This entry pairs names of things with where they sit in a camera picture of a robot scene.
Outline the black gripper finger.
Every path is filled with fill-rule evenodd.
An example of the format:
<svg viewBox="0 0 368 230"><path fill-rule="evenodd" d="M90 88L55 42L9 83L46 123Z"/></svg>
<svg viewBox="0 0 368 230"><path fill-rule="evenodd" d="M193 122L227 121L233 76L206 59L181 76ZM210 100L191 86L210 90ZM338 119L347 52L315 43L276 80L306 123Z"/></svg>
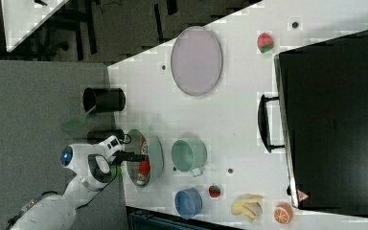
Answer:
<svg viewBox="0 0 368 230"><path fill-rule="evenodd" d="M149 161L149 156L145 154L135 154L135 162Z"/></svg>

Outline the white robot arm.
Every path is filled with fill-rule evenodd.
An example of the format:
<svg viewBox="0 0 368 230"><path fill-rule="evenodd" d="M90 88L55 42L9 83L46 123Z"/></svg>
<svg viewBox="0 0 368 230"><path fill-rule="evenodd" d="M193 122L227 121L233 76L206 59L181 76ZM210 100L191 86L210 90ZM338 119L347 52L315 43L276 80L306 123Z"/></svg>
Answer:
<svg viewBox="0 0 368 230"><path fill-rule="evenodd" d="M123 142L115 135L99 144L71 144L61 153L60 163L75 176L62 195L46 192L24 205L8 221L5 230L69 230L76 211L90 203L122 172L124 162L143 162L145 154L126 152Z"/></svg>

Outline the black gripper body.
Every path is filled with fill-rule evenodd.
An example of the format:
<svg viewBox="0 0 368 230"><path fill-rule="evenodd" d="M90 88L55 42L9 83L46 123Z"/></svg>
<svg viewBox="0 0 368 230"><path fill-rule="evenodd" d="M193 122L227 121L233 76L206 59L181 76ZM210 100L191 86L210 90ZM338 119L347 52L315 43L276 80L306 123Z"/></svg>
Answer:
<svg viewBox="0 0 368 230"><path fill-rule="evenodd" d="M121 165L124 161L133 162L134 161L134 154L128 153L124 151L117 151L113 154L113 165Z"/></svg>

